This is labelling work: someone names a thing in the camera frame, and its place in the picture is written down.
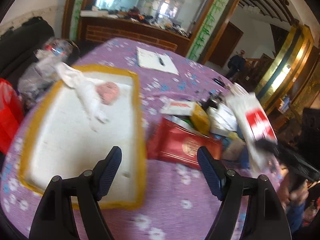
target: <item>ceiling beam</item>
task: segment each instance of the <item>ceiling beam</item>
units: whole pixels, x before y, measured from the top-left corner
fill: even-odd
[[[249,2],[251,2],[254,6],[258,7],[261,11],[261,13],[263,14],[263,16],[266,16],[266,14],[261,10],[261,8],[252,0],[248,0]]]
[[[268,10],[268,8],[260,0],[255,0],[255,1],[257,1],[259,4],[261,4],[261,6],[267,11],[267,13],[270,15],[271,18],[274,18],[272,13]]]
[[[290,18],[289,18],[288,15],[285,13],[285,11],[284,11],[284,9],[282,8],[282,6],[280,6],[280,4],[278,4],[276,0],[272,0],[272,1],[280,8],[280,10],[281,10],[282,13],[284,14],[284,16],[287,18],[288,23],[292,24]]]
[[[247,6],[251,6],[250,3],[248,3],[246,0],[240,0],[241,2],[245,3]]]
[[[283,6],[283,8],[284,8],[285,11],[287,12],[289,18],[291,19],[291,20],[289,21],[289,23],[290,23],[291,25],[293,25],[293,23],[295,22],[295,20],[294,20],[294,17],[293,17],[293,15],[292,15],[292,13],[291,13],[290,10],[289,10],[289,8],[284,4],[284,2],[283,2],[282,0],[278,0],[278,1],[279,1],[280,4]]]
[[[280,21],[283,21],[280,14],[278,13],[278,11],[271,5],[271,3],[268,2],[268,0],[263,0],[274,12],[275,14],[278,16]]]

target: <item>yellow tape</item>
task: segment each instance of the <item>yellow tape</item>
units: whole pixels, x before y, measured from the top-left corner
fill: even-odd
[[[145,150],[145,140],[144,140],[144,129],[142,128],[142,113],[140,109],[140,98],[139,98],[139,77],[136,73],[131,72],[125,69],[113,68],[109,66],[103,65],[85,65],[85,66],[74,66],[73,68],[80,70],[82,72],[102,72],[109,73],[115,75],[123,75],[128,76],[133,79],[134,87],[133,87],[133,95],[132,95],[132,103],[136,113],[136,134],[137,134],[137,158],[138,158],[138,169],[137,169],[137,185],[138,190],[136,193],[135,201],[115,201],[110,203],[101,203],[99,204],[102,209],[111,209],[111,208],[126,208],[126,209],[135,209],[139,208],[143,203],[144,192],[146,187],[146,150]],[[60,91],[63,82],[56,82],[50,92],[46,95],[41,103],[39,103],[38,109],[33,115],[33,118],[29,124],[28,130],[26,132],[24,145],[21,153],[21,161],[20,161],[20,169],[18,173],[18,178],[20,183],[26,188],[43,195],[44,191],[39,189],[38,187],[29,184],[26,180],[26,171],[29,165],[30,156],[34,149],[34,145],[36,143],[40,125],[50,108],[54,98],[57,93]],[[79,208],[78,204],[73,203],[72,206],[74,208]]]

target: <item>pen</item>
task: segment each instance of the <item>pen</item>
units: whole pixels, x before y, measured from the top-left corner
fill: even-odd
[[[158,56],[159,62],[162,66],[164,66],[164,62],[162,60],[162,58],[160,57],[160,55],[156,52],[156,55]]]

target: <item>plastic bag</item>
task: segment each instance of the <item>plastic bag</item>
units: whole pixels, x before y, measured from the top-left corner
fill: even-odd
[[[268,167],[267,152],[257,149],[255,142],[261,138],[277,141],[271,124],[255,93],[241,96],[227,96],[227,106],[236,116],[250,154],[250,168],[261,171]]]
[[[26,109],[32,108],[48,87],[59,79],[54,66],[67,59],[72,52],[69,42],[50,38],[36,52],[38,62],[31,64],[18,82],[18,91],[22,95]]]
[[[23,120],[22,104],[12,88],[4,79],[0,79],[0,151],[6,154]]]
[[[209,107],[207,113],[211,122],[210,132],[228,136],[231,131],[237,130],[237,120],[234,113],[223,103],[218,105],[218,109]]]
[[[51,51],[55,56],[61,57],[61,61],[65,61],[72,53],[72,45],[66,40],[52,37],[44,44],[43,50]]]
[[[57,75],[55,71],[52,71],[51,64],[43,65],[43,63],[39,61],[31,64],[26,69],[18,82],[18,91],[22,95],[23,104],[26,109],[32,108],[37,103],[37,100],[56,78]]]

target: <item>wooden staircase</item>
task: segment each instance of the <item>wooden staircase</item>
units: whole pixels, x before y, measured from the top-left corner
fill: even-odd
[[[267,55],[261,58],[246,59],[245,71],[239,72],[233,82],[238,83],[248,92],[253,92],[259,84],[261,78],[265,75],[268,68],[271,66],[273,59]]]

